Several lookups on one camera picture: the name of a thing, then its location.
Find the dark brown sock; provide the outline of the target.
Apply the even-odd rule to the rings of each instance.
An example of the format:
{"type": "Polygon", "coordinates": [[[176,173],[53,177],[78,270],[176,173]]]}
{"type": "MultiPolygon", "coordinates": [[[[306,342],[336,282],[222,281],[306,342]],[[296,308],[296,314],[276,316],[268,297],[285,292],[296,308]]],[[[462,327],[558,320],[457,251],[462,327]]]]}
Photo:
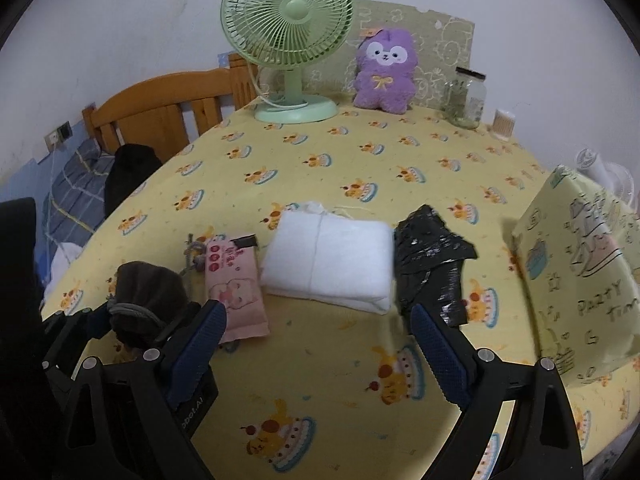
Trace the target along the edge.
{"type": "Polygon", "coordinates": [[[116,271],[115,293],[107,301],[107,311],[117,339],[131,349],[145,350],[188,304],[178,273],[130,261],[116,271]]]}

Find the black plastic bag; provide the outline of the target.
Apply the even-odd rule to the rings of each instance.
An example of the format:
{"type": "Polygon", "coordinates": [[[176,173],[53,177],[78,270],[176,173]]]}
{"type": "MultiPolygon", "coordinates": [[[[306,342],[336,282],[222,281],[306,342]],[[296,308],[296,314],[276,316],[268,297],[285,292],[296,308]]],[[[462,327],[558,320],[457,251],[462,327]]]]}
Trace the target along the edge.
{"type": "Polygon", "coordinates": [[[424,204],[394,231],[394,278],[398,311],[406,325],[420,304],[433,308],[450,327],[468,322],[462,299],[465,261],[478,257],[474,245],[450,231],[430,205],[424,204]]]}

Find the white cloth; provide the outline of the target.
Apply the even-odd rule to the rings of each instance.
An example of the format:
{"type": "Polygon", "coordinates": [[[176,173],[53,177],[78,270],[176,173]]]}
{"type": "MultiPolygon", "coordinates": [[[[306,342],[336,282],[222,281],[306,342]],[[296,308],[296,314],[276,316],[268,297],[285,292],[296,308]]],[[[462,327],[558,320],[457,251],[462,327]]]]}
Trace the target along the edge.
{"type": "Polygon", "coordinates": [[[287,210],[260,282],[273,295],[384,315],[392,306],[393,230],[382,221],[287,210]]]}

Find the yellow cartoon fabric storage box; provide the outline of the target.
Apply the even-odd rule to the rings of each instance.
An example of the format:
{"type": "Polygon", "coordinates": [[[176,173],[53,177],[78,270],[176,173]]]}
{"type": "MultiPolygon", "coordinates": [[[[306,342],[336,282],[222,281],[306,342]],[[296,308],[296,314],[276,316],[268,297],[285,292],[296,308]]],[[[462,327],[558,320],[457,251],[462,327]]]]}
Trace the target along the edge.
{"type": "Polygon", "coordinates": [[[539,353],[565,385],[589,384],[639,352],[639,218],[601,185],[552,171],[512,236],[539,353]]]}

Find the blue plaid bedding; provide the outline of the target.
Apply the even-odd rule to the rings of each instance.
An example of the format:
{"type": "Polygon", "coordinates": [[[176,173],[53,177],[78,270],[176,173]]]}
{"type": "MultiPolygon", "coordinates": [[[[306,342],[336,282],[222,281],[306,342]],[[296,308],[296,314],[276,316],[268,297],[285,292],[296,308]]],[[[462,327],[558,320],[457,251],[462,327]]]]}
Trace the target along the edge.
{"type": "Polygon", "coordinates": [[[113,162],[95,140],[86,139],[40,164],[29,162],[1,185],[2,200],[35,200],[35,256],[42,274],[49,272],[58,246],[85,246],[103,223],[104,186],[113,162]]]}

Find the black garment on chair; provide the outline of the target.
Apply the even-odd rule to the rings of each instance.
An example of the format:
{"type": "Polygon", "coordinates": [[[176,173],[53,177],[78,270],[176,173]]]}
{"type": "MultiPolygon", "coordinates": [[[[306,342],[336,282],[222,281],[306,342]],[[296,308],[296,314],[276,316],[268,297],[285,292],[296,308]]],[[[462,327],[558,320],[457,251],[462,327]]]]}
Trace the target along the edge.
{"type": "Polygon", "coordinates": [[[162,165],[150,146],[122,144],[115,152],[113,166],[105,181],[104,218],[108,218],[162,165]]]}

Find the white standing fan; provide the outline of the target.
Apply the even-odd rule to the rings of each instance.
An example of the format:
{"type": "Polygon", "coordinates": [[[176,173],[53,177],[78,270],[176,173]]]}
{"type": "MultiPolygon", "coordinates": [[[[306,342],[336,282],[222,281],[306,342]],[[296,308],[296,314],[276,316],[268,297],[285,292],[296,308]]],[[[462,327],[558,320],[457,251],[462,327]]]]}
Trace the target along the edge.
{"type": "Polygon", "coordinates": [[[577,170],[600,184],[624,202],[634,196],[634,179],[627,168],[617,162],[607,162],[600,153],[583,148],[575,157],[577,170]]]}

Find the wooden chair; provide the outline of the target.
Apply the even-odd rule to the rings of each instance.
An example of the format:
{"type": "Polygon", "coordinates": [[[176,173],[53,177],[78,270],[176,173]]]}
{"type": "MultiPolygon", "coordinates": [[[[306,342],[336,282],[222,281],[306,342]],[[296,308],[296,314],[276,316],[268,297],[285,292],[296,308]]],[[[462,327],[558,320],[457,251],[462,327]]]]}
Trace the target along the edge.
{"type": "Polygon", "coordinates": [[[182,108],[191,107],[201,136],[222,122],[222,100],[232,99],[240,110],[256,98],[256,65],[232,53],[227,68],[180,72],[138,82],[103,105],[82,110],[90,138],[113,154],[125,144],[152,148],[167,162],[189,144],[182,108]]]}

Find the glass jar with lid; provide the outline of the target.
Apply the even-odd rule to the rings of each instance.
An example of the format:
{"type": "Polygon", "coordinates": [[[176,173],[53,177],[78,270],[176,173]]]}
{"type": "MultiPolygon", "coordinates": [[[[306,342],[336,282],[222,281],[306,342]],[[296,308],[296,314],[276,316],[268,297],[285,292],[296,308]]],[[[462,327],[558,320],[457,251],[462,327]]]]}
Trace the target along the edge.
{"type": "Polygon", "coordinates": [[[456,127],[475,130],[480,125],[486,100],[486,76],[457,66],[442,97],[445,118],[456,127]]]}

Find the purple plush bunny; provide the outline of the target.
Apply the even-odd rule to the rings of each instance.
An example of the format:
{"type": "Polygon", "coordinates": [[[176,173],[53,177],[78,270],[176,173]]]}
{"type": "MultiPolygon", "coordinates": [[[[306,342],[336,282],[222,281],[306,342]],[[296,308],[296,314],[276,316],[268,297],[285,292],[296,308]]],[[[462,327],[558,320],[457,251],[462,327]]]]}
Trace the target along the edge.
{"type": "Polygon", "coordinates": [[[402,115],[416,95],[418,55],[407,29],[383,28],[358,47],[354,105],[402,115]]]}

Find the green desk fan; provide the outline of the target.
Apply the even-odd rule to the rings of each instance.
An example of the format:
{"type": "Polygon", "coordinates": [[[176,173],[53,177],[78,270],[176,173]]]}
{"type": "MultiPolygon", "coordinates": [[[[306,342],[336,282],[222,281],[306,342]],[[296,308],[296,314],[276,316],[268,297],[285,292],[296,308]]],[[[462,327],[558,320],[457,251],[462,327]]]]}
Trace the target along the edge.
{"type": "Polygon", "coordinates": [[[283,74],[276,96],[258,91],[258,122],[298,125],[337,114],[326,96],[303,92],[303,68],[336,52],[348,36],[355,0],[221,0],[221,27],[245,61],[283,74]]]}

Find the wall power socket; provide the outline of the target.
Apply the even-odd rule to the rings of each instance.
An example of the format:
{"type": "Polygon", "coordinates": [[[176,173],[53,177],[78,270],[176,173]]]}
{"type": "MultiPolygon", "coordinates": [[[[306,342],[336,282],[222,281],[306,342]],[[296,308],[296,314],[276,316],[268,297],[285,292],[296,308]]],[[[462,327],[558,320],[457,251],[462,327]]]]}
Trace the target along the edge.
{"type": "Polygon", "coordinates": [[[62,146],[66,140],[73,135],[72,127],[69,122],[64,122],[63,125],[58,126],[50,133],[44,136],[44,142],[46,142],[47,148],[50,152],[55,151],[62,146]]]}

